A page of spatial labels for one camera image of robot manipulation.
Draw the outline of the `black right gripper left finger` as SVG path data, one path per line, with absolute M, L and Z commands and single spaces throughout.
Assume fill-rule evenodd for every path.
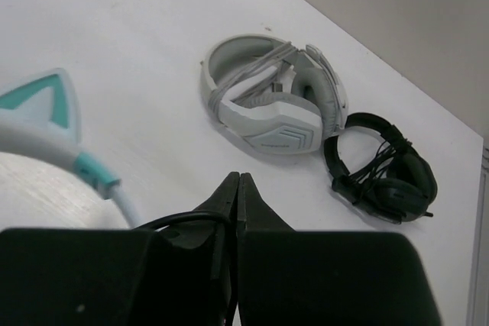
M 231 172 L 192 211 L 132 231 L 133 325 L 232 324 L 238 182 Z

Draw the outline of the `black wrapped headphones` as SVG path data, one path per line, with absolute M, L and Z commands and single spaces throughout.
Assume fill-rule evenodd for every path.
M 394 224 L 431 218 L 429 206 L 438 193 L 435 175 L 400 130 L 367 112 L 349 115 L 345 126 L 375 131 L 383 143 L 366 166 L 352 173 L 339 156 L 338 137 L 325 140 L 323 154 L 332 190 L 357 209 Z

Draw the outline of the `aluminium right side rail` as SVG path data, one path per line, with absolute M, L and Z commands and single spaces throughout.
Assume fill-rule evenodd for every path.
M 466 325 L 488 325 L 488 145 L 484 145 Z

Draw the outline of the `white grey gaming headphones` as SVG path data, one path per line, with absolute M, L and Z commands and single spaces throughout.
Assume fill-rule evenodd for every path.
M 261 34 L 213 46 L 200 91 L 209 117 L 261 153 L 314 152 L 348 117 L 345 87 L 319 48 Z

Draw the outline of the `teal white cat-ear headphones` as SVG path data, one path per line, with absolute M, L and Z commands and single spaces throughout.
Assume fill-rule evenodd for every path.
M 81 113 L 66 70 L 53 68 L 1 86 L 1 152 L 73 174 L 101 199 L 112 200 L 134 228 L 141 216 L 121 178 L 82 145 Z

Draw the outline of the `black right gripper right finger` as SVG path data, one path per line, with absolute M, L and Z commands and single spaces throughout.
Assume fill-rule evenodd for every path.
M 399 234 L 295 231 L 249 173 L 238 187 L 238 305 L 243 325 L 409 325 Z

